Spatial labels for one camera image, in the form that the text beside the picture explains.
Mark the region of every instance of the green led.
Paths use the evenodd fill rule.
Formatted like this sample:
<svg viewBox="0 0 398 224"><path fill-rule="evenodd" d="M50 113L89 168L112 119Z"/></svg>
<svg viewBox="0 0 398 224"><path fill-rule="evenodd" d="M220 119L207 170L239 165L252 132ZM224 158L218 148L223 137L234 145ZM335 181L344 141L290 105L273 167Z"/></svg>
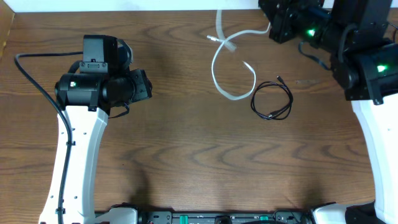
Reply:
<svg viewBox="0 0 398 224"><path fill-rule="evenodd" d="M385 65L379 65L379 66L377 66L377 70L379 71L379 72L384 72L385 70L387 70L387 66L385 66Z"/></svg>
<svg viewBox="0 0 398 224"><path fill-rule="evenodd" d="M313 36L315 35L315 29L308 30L307 33L308 33L311 37L313 37Z"/></svg>

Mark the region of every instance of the white background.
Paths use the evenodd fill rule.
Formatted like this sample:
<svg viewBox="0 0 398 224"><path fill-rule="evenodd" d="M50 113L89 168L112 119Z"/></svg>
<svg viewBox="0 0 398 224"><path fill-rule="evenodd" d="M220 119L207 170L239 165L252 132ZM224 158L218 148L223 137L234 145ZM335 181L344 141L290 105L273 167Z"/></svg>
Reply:
<svg viewBox="0 0 398 224"><path fill-rule="evenodd" d="M333 7L333 1L325 0L324 7ZM5 0L5 2L14 12L258 9L258 0ZM392 6L398 7L398 0L393 0Z"/></svg>

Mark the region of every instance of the wood grain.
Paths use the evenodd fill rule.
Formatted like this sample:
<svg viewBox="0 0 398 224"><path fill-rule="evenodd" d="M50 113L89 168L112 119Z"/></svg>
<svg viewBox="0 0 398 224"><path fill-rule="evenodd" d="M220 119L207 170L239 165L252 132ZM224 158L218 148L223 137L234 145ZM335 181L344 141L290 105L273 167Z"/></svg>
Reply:
<svg viewBox="0 0 398 224"><path fill-rule="evenodd" d="M236 39L238 51L223 51L216 64L223 88L235 94L250 89L245 60L259 82L281 75L295 97L287 120L263 121L250 99L229 101L214 87L210 63L218 44L206 39L215 35L214 23L214 11L17 14L0 64L0 222L37 222L58 134L55 111L19 73L13 56L78 51L84 34L124 39L134 50L131 68L145 69L154 86L152 99L109 121L98 160L97 210L121 202L260 211L372 201L363 134L331 74L299 55L299 40ZM230 35L265 29L267 20L261 11L227 11L223 25ZM22 63L53 95L55 82L80 57ZM257 104L270 111L286 100L279 89L267 88Z"/></svg>

